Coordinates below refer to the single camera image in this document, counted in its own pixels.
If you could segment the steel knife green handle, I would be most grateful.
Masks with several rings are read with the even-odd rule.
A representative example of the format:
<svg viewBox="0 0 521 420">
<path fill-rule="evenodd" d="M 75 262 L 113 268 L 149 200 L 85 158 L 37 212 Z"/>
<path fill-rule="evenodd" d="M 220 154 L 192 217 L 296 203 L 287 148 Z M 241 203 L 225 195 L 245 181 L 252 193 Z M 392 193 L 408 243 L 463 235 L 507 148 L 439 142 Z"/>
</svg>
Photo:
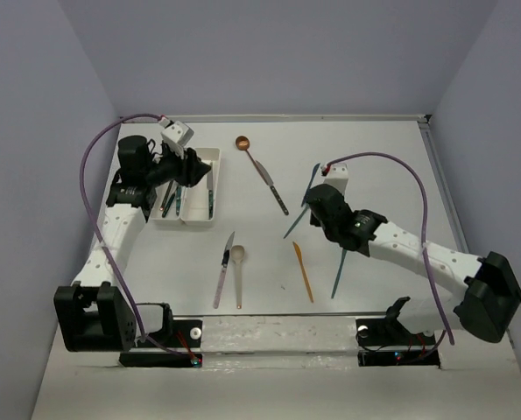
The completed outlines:
<svg viewBox="0 0 521 420">
<path fill-rule="evenodd" d="M 214 174 L 213 171 L 208 173 L 207 176 L 207 189 L 208 189 L 208 219 L 211 220 L 214 214 Z"/>
</svg>

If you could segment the silver spoon green handle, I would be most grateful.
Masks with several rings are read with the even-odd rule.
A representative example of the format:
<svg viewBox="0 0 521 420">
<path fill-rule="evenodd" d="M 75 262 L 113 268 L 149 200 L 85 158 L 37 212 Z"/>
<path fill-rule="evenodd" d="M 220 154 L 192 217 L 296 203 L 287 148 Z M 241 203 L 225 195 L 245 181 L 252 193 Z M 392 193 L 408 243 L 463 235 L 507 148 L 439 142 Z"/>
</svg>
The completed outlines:
<svg viewBox="0 0 521 420">
<path fill-rule="evenodd" d="M 181 208 L 181 199 L 182 199 L 182 186 L 178 185 L 175 193 L 175 214 L 176 216 L 180 216 L 180 208 Z"/>
</svg>

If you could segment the gold spoon teal handle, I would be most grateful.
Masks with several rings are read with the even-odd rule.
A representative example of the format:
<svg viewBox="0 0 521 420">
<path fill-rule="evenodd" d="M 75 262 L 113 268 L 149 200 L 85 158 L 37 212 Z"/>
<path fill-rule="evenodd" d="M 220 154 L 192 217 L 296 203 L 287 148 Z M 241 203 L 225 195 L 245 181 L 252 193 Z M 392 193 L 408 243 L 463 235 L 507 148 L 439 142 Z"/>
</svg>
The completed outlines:
<svg viewBox="0 0 521 420">
<path fill-rule="evenodd" d="M 169 211 L 170 211 L 170 209 L 172 207 L 172 204 L 175 201 L 176 188 L 174 189 L 174 192 L 167 199 L 167 202 L 166 202 L 166 204 L 165 204 L 165 206 L 164 206 L 164 208 L 162 210 L 162 213 L 161 213 L 161 217 L 162 218 L 165 218 L 168 215 L 168 213 L 169 213 Z"/>
</svg>

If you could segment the steel knife pink handle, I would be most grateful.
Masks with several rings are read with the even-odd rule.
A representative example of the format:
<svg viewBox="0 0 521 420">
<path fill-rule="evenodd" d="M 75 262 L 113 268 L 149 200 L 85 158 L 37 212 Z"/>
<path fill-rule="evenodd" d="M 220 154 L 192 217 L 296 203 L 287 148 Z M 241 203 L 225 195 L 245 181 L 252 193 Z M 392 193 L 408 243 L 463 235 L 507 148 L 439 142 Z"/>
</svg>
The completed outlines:
<svg viewBox="0 0 521 420">
<path fill-rule="evenodd" d="M 224 250 L 223 250 L 222 266 L 221 266 L 221 271 L 220 271 L 220 275 L 218 278 L 217 286 L 215 289 L 215 297 L 214 297 L 214 302 L 213 302 L 214 309 L 217 309 L 221 302 L 222 288 L 223 288 L 223 285 L 225 282 L 225 277 L 226 277 L 227 268 L 228 268 L 228 264 L 229 264 L 230 250 L 233 246 L 235 233 L 236 232 L 231 233 L 231 235 L 229 236 L 229 238 L 226 242 Z"/>
</svg>

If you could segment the beige plastic spoon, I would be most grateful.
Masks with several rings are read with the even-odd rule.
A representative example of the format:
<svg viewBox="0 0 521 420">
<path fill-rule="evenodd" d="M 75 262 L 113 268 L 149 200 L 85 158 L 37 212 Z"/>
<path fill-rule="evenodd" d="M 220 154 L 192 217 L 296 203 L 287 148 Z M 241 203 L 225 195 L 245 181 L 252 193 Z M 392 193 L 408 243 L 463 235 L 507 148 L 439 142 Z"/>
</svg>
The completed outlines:
<svg viewBox="0 0 521 420">
<path fill-rule="evenodd" d="M 235 265 L 235 289 L 236 289 L 236 309 L 243 307 L 243 261 L 245 249 L 242 245 L 234 245 L 230 250 L 230 257 Z"/>
</svg>

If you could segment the blue plastic knife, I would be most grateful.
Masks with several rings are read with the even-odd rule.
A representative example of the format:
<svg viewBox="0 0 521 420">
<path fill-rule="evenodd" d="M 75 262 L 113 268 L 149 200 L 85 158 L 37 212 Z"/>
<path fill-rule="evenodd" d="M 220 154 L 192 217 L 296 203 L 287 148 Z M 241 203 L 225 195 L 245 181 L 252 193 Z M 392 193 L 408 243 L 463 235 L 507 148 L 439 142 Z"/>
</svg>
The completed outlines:
<svg viewBox="0 0 521 420">
<path fill-rule="evenodd" d="M 303 194 L 303 197 L 302 197 L 301 207 L 303 207 L 303 206 L 306 204 L 306 196 L 307 196 L 307 194 L 308 194 L 310 188 L 311 188 L 312 185 L 313 185 L 314 178 L 315 178 L 315 176 L 316 176 L 317 171 L 319 170 L 319 168 L 320 168 L 320 163 L 317 163 L 317 164 L 315 164 L 315 165 L 313 166 L 313 169 L 312 169 L 312 171 L 311 171 L 310 179 L 309 179 L 309 181 L 308 181 L 308 183 L 307 183 L 306 190 L 305 190 L 305 192 L 304 192 L 304 194 Z"/>
</svg>

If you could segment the orange plastic knife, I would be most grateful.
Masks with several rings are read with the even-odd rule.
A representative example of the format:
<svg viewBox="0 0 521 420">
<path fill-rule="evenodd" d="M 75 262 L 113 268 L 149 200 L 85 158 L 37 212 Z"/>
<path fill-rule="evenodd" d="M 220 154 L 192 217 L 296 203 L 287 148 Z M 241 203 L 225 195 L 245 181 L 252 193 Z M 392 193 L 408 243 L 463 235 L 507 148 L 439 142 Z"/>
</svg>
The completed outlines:
<svg viewBox="0 0 521 420">
<path fill-rule="evenodd" d="M 304 281 L 304 284 L 305 284 L 305 287 L 306 287 L 306 293 L 308 295 L 309 301 L 313 304 L 314 303 L 313 292 L 312 292 L 312 289 L 311 289 L 311 285 L 309 283 L 308 275 L 306 273 L 306 268 L 305 268 L 305 265 L 304 265 L 303 256 L 302 256 L 302 252 L 301 252 L 300 246 L 295 241 L 292 241 L 292 245 L 293 245 L 295 254 L 296 254 L 298 262 L 299 262 L 301 275 L 303 277 L 303 281 Z"/>
</svg>

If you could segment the teal plastic knife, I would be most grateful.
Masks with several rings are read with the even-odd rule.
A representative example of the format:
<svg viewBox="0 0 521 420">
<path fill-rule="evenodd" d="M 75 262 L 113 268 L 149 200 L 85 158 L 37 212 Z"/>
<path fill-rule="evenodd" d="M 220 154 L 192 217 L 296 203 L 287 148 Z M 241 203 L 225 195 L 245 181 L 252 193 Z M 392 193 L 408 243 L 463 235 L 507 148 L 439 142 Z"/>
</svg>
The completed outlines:
<svg viewBox="0 0 521 420">
<path fill-rule="evenodd" d="M 341 257 L 340 257 L 340 262 L 338 265 L 338 270 L 336 271 L 336 275 L 335 275 L 335 279 L 334 279 L 333 289 L 331 292 L 331 299 L 334 299 L 335 294 L 337 292 L 337 289 L 338 289 L 338 286 L 339 286 L 339 283 L 341 280 L 341 273 L 343 270 L 343 266 L 344 266 L 344 263 L 346 260 L 347 253 L 348 253 L 348 251 L 346 249 L 344 249 L 344 248 L 341 249 Z"/>
</svg>

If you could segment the black spoon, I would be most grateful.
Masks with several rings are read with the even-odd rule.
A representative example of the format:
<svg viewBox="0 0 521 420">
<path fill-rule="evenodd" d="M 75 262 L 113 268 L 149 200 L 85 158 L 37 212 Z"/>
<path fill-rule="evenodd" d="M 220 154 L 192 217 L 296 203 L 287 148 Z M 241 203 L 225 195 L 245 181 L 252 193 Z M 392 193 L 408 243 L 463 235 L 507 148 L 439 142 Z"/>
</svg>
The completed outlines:
<svg viewBox="0 0 521 420">
<path fill-rule="evenodd" d="M 161 202 L 161 205 L 160 205 L 160 208 L 159 210 L 161 212 L 164 212 L 167 207 L 169 206 L 169 202 L 170 202 L 170 199 L 172 197 L 172 192 L 173 192 L 173 189 L 174 187 L 176 186 L 175 182 L 174 181 L 171 181 L 168 185 L 167 185 L 167 188 L 165 190 L 165 195 L 162 199 L 162 202 Z"/>
</svg>

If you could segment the teal plastic spoon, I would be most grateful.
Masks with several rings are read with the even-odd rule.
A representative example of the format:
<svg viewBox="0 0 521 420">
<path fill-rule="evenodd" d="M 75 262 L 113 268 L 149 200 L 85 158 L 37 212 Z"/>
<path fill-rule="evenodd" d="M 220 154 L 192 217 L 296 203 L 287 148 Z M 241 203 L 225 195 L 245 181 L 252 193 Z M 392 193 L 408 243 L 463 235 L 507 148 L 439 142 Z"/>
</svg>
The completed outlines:
<svg viewBox="0 0 521 420">
<path fill-rule="evenodd" d="M 309 210 L 308 205 L 304 205 L 302 207 L 302 210 L 299 213 L 299 215 L 297 216 L 297 218 L 295 219 L 295 221 L 292 223 L 292 225 L 285 232 L 285 235 L 283 237 L 284 239 L 286 239 L 292 233 L 292 231 L 298 226 L 298 224 L 300 223 L 302 218 L 305 216 L 305 214 L 308 212 L 308 210 Z"/>
</svg>

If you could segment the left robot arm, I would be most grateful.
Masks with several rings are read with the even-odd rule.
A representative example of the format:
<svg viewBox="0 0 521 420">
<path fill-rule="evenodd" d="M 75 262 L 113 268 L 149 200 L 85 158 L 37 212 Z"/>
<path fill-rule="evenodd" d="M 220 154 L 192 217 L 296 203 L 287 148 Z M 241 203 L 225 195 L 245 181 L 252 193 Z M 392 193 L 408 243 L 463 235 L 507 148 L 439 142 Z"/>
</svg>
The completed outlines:
<svg viewBox="0 0 521 420">
<path fill-rule="evenodd" d="M 154 315 L 143 323 L 123 274 L 137 237 L 157 200 L 157 190 L 171 181 L 196 186 L 212 170 L 192 148 L 169 140 L 160 154 L 144 136 L 119 140 L 119 167 L 112 178 L 101 219 L 95 220 L 96 242 L 81 271 L 53 297 L 65 347 L 70 352 L 120 352 L 146 337 L 163 346 L 173 323 Z"/>
</svg>

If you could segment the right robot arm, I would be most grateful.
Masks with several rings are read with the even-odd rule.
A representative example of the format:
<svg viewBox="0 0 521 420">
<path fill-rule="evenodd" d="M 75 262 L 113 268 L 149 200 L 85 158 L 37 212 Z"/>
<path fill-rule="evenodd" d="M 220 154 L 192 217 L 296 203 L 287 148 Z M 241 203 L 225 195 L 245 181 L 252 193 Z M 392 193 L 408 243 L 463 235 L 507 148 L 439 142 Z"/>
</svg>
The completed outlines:
<svg viewBox="0 0 521 420">
<path fill-rule="evenodd" d="M 402 343 L 416 333 L 448 328 L 498 343 L 521 304 L 521 288 L 509 260 L 497 252 L 465 254 L 402 229 L 370 210 L 351 210 L 342 193 L 320 184 L 306 194 L 311 222 L 342 249 L 395 264 L 433 280 L 450 296 L 437 302 L 400 297 L 387 310 L 384 336 Z"/>
</svg>

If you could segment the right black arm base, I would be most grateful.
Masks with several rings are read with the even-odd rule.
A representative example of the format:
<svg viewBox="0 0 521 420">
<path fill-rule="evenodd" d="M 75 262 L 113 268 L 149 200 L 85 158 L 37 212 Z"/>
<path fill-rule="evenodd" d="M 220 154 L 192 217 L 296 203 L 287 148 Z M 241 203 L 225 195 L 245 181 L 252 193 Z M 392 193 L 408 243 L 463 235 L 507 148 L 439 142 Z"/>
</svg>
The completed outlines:
<svg viewBox="0 0 521 420">
<path fill-rule="evenodd" d="M 384 318 L 356 321 L 358 364 L 369 367 L 440 367 L 438 340 L 434 335 L 412 334 L 398 322 Z"/>
</svg>

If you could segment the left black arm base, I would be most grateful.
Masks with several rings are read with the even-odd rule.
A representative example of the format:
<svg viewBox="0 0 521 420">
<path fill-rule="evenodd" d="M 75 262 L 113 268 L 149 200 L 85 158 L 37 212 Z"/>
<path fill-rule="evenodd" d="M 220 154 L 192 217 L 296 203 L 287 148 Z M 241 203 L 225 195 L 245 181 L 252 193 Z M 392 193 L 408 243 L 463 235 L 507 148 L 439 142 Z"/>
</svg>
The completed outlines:
<svg viewBox="0 0 521 420">
<path fill-rule="evenodd" d="M 197 318 L 179 318 L 173 321 L 172 331 L 164 327 L 150 334 L 162 347 L 147 340 L 138 343 L 129 352 L 120 353 L 118 363 L 124 368 L 201 368 L 203 323 Z"/>
</svg>

